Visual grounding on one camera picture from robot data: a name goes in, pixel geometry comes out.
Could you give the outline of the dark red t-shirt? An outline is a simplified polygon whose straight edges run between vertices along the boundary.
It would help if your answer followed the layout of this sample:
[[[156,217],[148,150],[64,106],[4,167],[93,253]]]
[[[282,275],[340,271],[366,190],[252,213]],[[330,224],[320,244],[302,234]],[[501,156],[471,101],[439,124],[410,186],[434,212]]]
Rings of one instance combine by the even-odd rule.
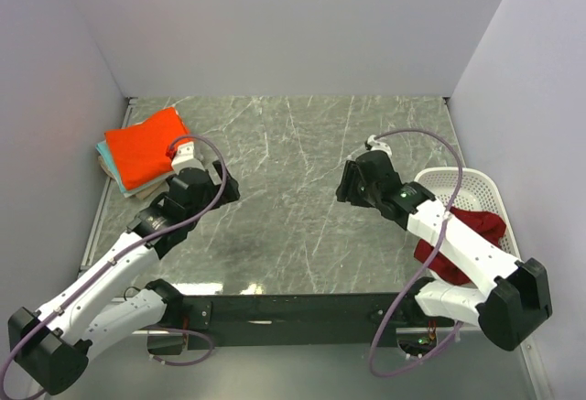
[[[409,216],[407,230],[429,246],[418,248],[416,259],[433,259],[428,267],[451,284],[461,284],[467,278],[488,295],[498,278],[508,278],[517,270],[516,257],[485,240],[438,201],[420,205],[418,212]],[[436,262],[441,256],[444,259]]]

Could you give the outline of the folded beige t-shirt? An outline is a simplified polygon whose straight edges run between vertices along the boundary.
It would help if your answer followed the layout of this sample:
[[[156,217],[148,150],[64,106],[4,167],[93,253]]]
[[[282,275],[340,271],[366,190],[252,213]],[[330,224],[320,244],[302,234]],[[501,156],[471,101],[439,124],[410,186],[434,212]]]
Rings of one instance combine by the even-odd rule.
[[[98,164],[100,165],[103,172],[110,179],[112,179],[114,181],[114,183],[117,183],[117,180],[116,180],[116,177],[115,177],[113,171],[110,168],[108,168],[104,158],[102,156],[98,156],[97,160],[98,160]],[[126,199],[136,198],[139,200],[145,200],[147,197],[149,197],[151,194],[153,194],[163,183],[164,183],[163,179],[155,180],[154,182],[150,182],[149,184],[147,184],[144,187],[140,187],[140,188],[132,190],[132,191],[123,192],[122,195]]]

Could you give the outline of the white perforated plastic basket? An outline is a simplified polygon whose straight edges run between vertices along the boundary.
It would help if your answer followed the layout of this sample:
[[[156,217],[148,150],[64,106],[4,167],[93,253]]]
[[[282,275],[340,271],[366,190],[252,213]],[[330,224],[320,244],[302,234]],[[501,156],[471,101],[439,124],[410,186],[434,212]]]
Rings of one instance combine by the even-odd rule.
[[[415,176],[415,181],[432,192],[444,205],[448,203],[458,179],[456,167],[426,168]],[[505,234],[499,241],[500,248],[521,258],[512,225],[495,183],[481,171],[464,168],[461,187],[453,205],[465,211],[489,211],[505,222]]]

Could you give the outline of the orange t-shirt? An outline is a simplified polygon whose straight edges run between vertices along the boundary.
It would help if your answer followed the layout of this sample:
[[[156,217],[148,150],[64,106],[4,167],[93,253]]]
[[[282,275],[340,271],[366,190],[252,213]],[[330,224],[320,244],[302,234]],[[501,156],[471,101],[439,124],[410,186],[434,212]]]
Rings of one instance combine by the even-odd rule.
[[[176,138],[189,133],[174,105],[140,124],[106,131],[105,143],[124,189],[138,189],[171,173],[168,149]]]

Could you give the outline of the folded white t-shirt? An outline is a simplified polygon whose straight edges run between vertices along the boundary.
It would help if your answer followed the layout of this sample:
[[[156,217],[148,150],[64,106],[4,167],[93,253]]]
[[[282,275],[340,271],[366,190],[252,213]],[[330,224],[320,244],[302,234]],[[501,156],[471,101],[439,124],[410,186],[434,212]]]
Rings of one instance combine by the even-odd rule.
[[[205,161],[194,142],[173,146],[163,157],[131,157],[131,164],[124,168],[116,162],[119,188],[126,198],[140,199],[150,195],[164,180],[178,174],[183,168],[203,168]]]

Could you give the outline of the aluminium frame rail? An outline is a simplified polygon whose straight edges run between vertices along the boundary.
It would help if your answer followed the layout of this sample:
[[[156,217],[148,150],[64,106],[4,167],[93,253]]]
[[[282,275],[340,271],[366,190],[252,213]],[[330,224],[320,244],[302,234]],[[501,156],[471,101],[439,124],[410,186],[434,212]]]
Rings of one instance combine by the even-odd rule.
[[[126,127],[130,123],[130,116],[136,107],[136,102],[138,101],[137,97],[130,97],[127,98],[127,106],[125,109],[125,115],[122,122],[122,127]],[[97,244],[97,240],[100,236],[100,232],[103,226],[103,210],[105,205],[107,204],[110,195],[111,195],[111,185],[114,181],[106,176],[102,194],[98,201],[98,206],[96,212],[94,213],[94,217],[92,219],[92,226],[90,229],[90,233],[85,244],[85,248],[83,251],[83,255],[81,258],[81,264],[78,267],[76,278],[82,277],[87,270],[89,270],[92,266],[92,258],[95,252],[95,246]],[[108,302],[106,307],[109,309],[114,303],[116,303],[116,297],[113,299],[113,302]]]

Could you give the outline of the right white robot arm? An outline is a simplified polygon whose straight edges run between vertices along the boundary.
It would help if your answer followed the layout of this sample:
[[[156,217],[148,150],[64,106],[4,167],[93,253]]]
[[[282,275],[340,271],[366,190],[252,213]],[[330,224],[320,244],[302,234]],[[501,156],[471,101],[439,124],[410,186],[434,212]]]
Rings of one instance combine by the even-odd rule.
[[[545,266],[501,250],[423,185],[402,182],[385,151],[372,149],[347,161],[336,198],[374,208],[420,240],[437,244],[440,254],[472,281],[470,287],[442,277],[425,283],[402,303],[409,324],[421,326],[431,317],[462,321],[479,327],[497,347],[512,351],[551,316]]]

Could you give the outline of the folded teal t-shirt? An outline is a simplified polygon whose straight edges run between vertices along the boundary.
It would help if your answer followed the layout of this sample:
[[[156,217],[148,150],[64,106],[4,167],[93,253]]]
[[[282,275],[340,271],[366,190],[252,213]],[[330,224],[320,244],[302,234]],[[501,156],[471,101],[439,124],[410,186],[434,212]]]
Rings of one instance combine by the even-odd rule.
[[[115,181],[118,188],[120,189],[120,192],[125,197],[127,197],[127,198],[132,197],[134,195],[134,193],[132,191],[128,190],[124,186],[122,179],[120,177],[119,171],[116,167],[116,164],[114,163],[114,158],[112,156],[112,153],[111,153],[110,148],[107,145],[106,141],[103,140],[103,141],[99,142],[95,146],[95,148],[99,154],[99,156],[98,156],[99,163],[100,163],[101,167],[103,168],[104,172]]]

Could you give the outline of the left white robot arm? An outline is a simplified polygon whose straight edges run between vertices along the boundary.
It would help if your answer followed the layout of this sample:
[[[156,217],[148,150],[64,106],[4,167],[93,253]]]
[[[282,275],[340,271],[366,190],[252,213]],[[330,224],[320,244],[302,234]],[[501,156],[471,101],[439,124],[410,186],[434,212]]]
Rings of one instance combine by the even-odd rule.
[[[71,387],[90,361],[135,330],[182,321],[184,296],[162,279],[115,308],[108,304],[129,281],[182,243],[208,211],[239,200],[238,183],[221,160],[214,183],[204,168],[184,168],[139,211],[112,248],[77,281],[35,310],[8,321],[9,359],[49,395]]]

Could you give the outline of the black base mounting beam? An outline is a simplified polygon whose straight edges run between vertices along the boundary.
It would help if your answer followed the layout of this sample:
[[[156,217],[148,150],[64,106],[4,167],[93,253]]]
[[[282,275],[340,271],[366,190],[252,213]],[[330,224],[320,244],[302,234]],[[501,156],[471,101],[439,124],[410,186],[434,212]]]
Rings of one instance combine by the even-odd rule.
[[[187,296],[155,327],[198,331],[218,347],[370,343],[396,296]]]

